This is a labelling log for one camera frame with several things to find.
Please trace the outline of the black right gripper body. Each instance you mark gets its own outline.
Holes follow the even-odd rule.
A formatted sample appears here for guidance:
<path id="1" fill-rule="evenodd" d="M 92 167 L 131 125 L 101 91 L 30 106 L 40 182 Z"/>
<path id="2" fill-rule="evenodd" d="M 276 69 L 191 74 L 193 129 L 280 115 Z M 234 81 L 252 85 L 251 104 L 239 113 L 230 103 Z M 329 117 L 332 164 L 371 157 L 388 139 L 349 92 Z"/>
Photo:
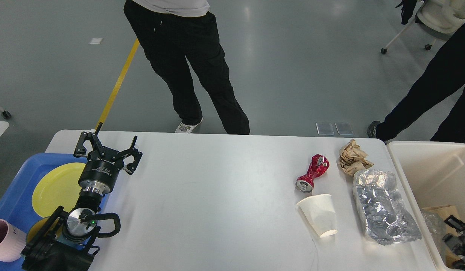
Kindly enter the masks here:
<path id="1" fill-rule="evenodd" d="M 453 254 L 460 259 L 465 258 L 465 232 L 458 236 L 448 233 L 444 236 L 443 241 Z"/>

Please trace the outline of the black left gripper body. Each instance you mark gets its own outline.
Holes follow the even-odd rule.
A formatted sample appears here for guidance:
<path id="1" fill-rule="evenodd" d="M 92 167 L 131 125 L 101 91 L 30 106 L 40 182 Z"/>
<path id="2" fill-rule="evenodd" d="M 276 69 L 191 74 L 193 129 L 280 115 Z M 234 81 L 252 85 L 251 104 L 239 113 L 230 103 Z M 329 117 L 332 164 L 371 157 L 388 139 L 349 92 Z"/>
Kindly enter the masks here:
<path id="1" fill-rule="evenodd" d="M 105 148 L 103 151 L 93 150 L 88 154 L 88 161 L 78 179 L 78 185 L 84 191 L 108 194 L 113 191 L 119 171 L 123 168 L 123 160 L 113 160 L 119 151 Z"/>

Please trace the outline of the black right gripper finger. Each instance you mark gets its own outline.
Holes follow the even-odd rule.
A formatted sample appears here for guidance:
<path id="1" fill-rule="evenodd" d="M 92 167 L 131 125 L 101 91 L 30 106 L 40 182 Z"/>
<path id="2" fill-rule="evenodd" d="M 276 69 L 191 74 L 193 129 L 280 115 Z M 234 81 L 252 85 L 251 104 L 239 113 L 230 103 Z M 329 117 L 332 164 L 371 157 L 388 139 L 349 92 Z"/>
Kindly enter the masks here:
<path id="1" fill-rule="evenodd" d="M 448 216 L 444 220 L 444 223 L 453 228 L 457 233 L 465 232 L 465 223 L 462 220 L 456 218 L 454 215 Z"/>
<path id="2" fill-rule="evenodd" d="M 460 260 L 454 261 L 451 264 L 453 269 L 459 269 L 465 271 L 465 258 L 462 258 Z"/>

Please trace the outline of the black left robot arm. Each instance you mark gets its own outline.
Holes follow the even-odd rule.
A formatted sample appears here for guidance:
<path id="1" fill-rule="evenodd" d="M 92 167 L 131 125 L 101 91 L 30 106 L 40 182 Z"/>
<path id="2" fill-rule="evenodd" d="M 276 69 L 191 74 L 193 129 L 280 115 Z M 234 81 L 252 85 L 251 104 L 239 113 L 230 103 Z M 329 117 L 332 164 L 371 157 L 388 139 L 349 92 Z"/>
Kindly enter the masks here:
<path id="1" fill-rule="evenodd" d="M 123 151 L 104 146 L 98 137 L 101 127 L 100 122 L 96 129 L 82 132 L 74 150 L 74 157 L 87 158 L 78 178 L 76 204 L 70 211 L 58 206 L 27 242 L 21 251 L 23 270 L 87 271 L 100 251 L 95 240 L 119 233 L 119 215 L 102 213 L 100 205 L 113 191 L 120 171 L 133 174 L 143 153 L 136 147 L 137 137 Z"/>

